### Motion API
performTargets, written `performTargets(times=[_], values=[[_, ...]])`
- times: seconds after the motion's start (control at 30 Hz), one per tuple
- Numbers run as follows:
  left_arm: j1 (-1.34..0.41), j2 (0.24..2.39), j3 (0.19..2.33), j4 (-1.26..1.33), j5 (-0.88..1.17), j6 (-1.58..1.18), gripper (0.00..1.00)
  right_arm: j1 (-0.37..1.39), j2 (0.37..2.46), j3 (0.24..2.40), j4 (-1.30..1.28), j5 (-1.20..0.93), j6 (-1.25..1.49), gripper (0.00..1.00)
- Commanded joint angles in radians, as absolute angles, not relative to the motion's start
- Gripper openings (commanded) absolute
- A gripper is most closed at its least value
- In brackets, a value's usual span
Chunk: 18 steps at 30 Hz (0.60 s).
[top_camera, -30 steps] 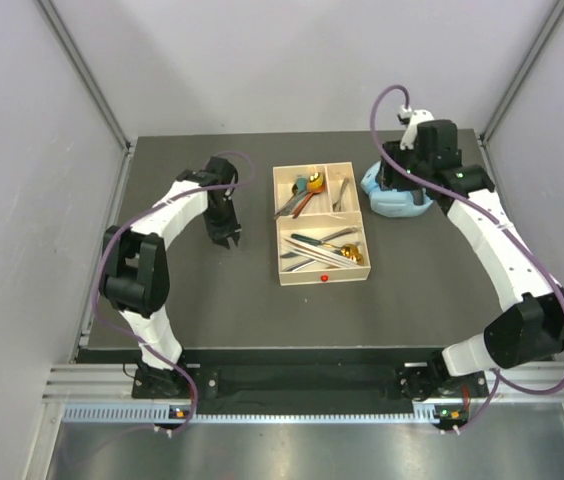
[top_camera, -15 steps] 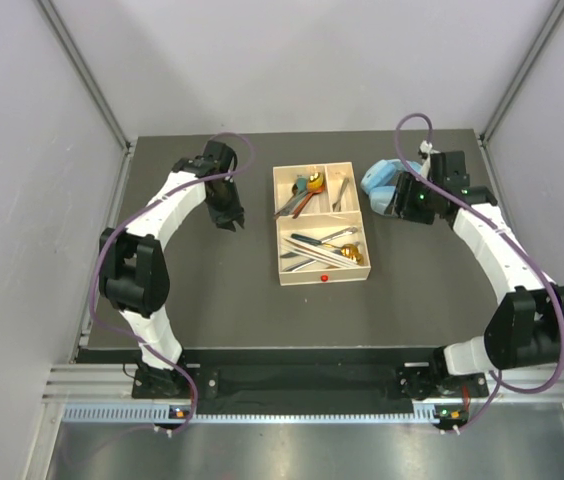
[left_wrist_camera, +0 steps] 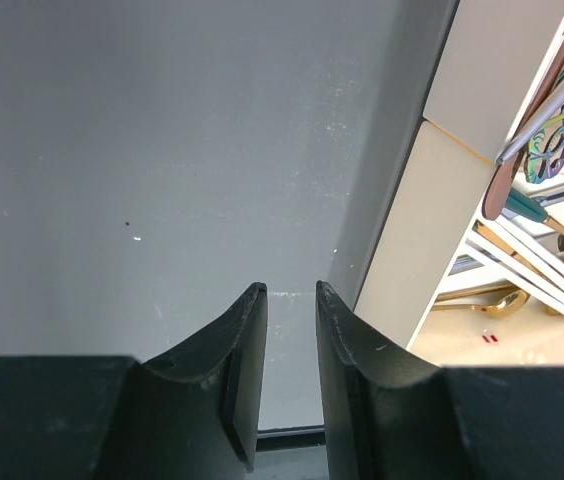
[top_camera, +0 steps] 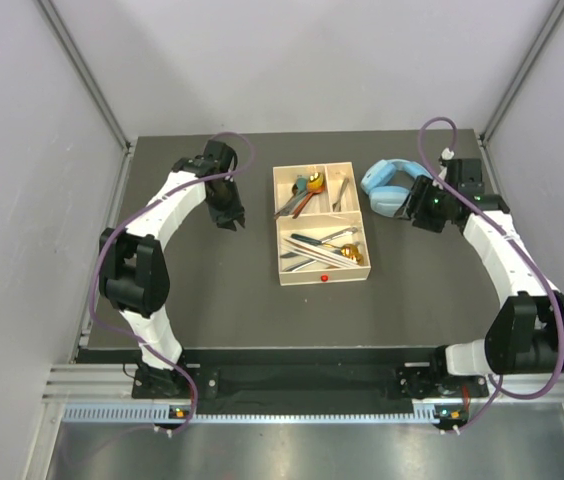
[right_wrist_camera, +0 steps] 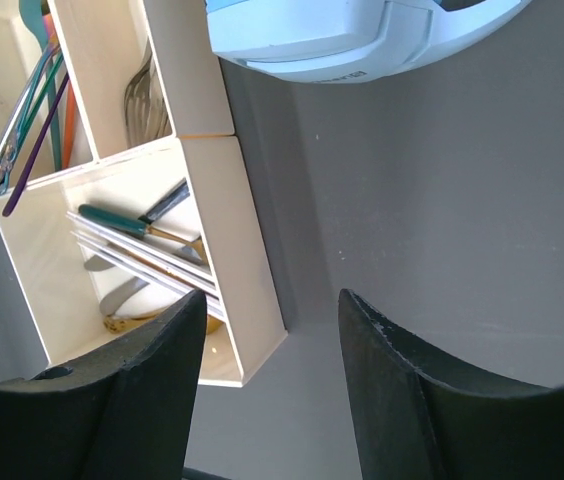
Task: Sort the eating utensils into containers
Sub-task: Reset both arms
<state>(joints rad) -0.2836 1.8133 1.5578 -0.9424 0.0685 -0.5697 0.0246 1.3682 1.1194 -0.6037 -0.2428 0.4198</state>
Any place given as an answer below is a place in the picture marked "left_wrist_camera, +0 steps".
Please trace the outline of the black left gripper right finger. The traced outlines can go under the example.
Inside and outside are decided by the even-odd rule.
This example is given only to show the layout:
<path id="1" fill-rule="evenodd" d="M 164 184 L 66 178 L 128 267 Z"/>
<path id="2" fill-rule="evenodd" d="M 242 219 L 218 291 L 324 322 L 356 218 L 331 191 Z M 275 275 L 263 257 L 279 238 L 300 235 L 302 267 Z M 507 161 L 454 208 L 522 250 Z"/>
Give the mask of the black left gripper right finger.
<path id="1" fill-rule="evenodd" d="M 326 282 L 316 335 L 333 479 L 564 479 L 564 366 L 437 367 Z"/>

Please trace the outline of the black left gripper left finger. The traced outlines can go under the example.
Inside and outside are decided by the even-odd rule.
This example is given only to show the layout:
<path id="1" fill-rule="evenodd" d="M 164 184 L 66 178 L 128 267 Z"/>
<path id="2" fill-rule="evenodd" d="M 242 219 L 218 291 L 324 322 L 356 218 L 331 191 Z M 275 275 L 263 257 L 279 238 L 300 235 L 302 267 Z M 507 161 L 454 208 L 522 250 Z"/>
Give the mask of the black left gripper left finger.
<path id="1" fill-rule="evenodd" d="M 146 361 L 0 356 L 0 479 L 242 479 L 254 467 L 267 288 Z"/>

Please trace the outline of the ornate gold spoon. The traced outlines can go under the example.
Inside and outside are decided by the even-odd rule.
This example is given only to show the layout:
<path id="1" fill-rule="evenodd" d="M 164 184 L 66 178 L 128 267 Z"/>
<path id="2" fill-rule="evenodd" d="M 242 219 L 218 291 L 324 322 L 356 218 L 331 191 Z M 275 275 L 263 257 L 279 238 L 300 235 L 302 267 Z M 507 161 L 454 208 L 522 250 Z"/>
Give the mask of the ornate gold spoon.
<path id="1" fill-rule="evenodd" d="M 528 302 L 530 295 L 524 290 L 514 290 L 507 293 L 493 304 L 478 303 L 436 303 L 432 311 L 471 310 L 482 313 L 489 318 L 504 318 L 519 311 Z"/>

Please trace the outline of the rose copper spoon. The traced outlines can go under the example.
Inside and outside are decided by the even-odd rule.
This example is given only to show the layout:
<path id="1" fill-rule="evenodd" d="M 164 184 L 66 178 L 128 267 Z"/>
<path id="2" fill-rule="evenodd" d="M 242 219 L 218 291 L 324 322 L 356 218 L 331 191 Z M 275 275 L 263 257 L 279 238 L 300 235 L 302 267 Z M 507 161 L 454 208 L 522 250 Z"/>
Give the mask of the rose copper spoon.
<path id="1" fill-rule="evenodd" d="M 501 214 L 525 149 L 532 136 L 564 104 L 564 29 L 561 42 L 520 120 L 514 135 L 496 158 L 496 168 L 484 194 L 481 214 L 495 220 Z"/>

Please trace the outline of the silver round ladle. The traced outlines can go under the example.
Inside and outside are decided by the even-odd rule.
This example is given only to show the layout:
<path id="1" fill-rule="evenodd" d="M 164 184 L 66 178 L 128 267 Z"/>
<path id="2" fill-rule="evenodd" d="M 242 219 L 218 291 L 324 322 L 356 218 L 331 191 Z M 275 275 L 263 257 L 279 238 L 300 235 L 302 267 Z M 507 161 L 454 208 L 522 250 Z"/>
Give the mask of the silver round ladle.
<path id="1" fill-rule="evenodd" d="M 508 163 L 524 147 L 531 137 L 552 116 L 556 115 L 564 104 L 564 72 L 559 75 L 557 86 L 537 107 L 529 119 L 522 124 L 518 132 L 505 144 L 495 160 L 497 166 Z"/>

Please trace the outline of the cream divided utensil box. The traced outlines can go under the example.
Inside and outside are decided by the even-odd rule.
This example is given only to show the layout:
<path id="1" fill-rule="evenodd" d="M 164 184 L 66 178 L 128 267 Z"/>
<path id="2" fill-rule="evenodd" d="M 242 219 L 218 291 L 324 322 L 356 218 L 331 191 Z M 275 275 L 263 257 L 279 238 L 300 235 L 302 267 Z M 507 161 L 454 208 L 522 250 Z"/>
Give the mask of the cream divided utensil box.
<path id="1" fill-rule="evenodd" d="M 502 320 L 433 302 L 474 221 L 493 160 L 564 29 L 564 1 L 463 1 L 355 311 L 441 365 L 564 364 L 564 318 L 536 301 Z"/>

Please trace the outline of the gold butter knife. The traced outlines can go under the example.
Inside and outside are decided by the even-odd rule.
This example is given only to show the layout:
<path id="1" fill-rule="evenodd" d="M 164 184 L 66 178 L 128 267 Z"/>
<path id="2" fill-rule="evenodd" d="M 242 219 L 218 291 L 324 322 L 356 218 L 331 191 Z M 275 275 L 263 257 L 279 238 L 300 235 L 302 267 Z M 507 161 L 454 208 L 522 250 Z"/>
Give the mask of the gold butter knife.
<path id="1" fill-rule="evenodd" d="M 523 265 L 529 267 L 531 270 L 538 273 L 539 275 L 541 275 L 546 280 L 551 281 L 550 279 L 547 279 L 541 272 L 538 272 L 533 265 L 531 265 L 527 260 L 525 260 L 512 247 L 508 246 L 501 238 L 499 238 L 492 230 L 490 230 L 488 227 L 486 227 L 480 220 L 475 221 L 474 226 L 472 227 L 472 230 L 477 232 L 478 234 L 480 234 L 485 239 L 489 240 L 491 243 L 493 243 L 497 247 L 499 247 L 501 250 L 503 250 L 506 254 L 511 256 L 513 259 L 515 259 L 515 260 L 519 261 L 520 263 L 522 263 Z"/>

